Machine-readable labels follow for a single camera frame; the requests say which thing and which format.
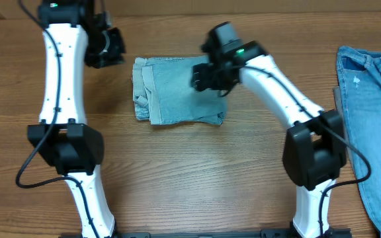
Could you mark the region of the light blue denim shorts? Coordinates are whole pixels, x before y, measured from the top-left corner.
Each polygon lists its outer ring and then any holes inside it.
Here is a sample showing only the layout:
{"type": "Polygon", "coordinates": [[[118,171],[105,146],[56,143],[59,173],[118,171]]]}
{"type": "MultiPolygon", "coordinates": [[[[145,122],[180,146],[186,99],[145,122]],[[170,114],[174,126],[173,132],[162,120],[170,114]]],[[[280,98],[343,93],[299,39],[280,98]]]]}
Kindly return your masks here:
{"type": "Polygon", "coordinates": [[[132,69],[136,119],[158,126],[180,122],[222,124],[226,99],[216,91],[198,92],[191,87],[192,68],[207,61],[206,56],[136,58],[132,69]]]}

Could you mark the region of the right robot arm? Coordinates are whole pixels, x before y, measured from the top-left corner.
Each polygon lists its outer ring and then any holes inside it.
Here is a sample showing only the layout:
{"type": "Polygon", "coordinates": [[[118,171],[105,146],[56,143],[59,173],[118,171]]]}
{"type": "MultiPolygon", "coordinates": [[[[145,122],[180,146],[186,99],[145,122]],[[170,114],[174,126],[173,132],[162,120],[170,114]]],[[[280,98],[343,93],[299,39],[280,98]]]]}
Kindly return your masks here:
{"type": "Polygon", "coordinates": [[[312,102],[278,68],[258,42],[243,43],[230,22],[208,32],[202,52],[209,62],[193,67],[196,91],[217,90],[226,96],[238,83],[253,91],[286,130],[282,162],[296,185],[296,213],[288,228],[262,229],[260,237],[351,237],[327,220],[331,186],[347,159],[345,148],[328,130],[343,135],[336,110],[312,102]]]}

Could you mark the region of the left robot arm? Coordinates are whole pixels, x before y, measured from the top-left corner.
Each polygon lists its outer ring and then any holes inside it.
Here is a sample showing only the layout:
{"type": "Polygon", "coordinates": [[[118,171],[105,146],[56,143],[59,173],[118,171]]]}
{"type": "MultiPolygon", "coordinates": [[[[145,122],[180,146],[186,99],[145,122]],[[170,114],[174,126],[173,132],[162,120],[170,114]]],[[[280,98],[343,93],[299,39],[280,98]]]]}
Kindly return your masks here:
{"type": "Polygon", "coordinates": [[[29,187],[64,181],[81,220],[79,236],[119,237],[101,178],[104,139],[87,124],[83,68],[122,63],[126,48],[121,33],[112,27],[106,9],[95,12],[94,1],[43,1],[31,19],[44,37],[46,84],[38,123],[27,128],[34,149],[21,166],[16,185],[27,187],[21,175],[40,155],[58,175],[29,187]]]}

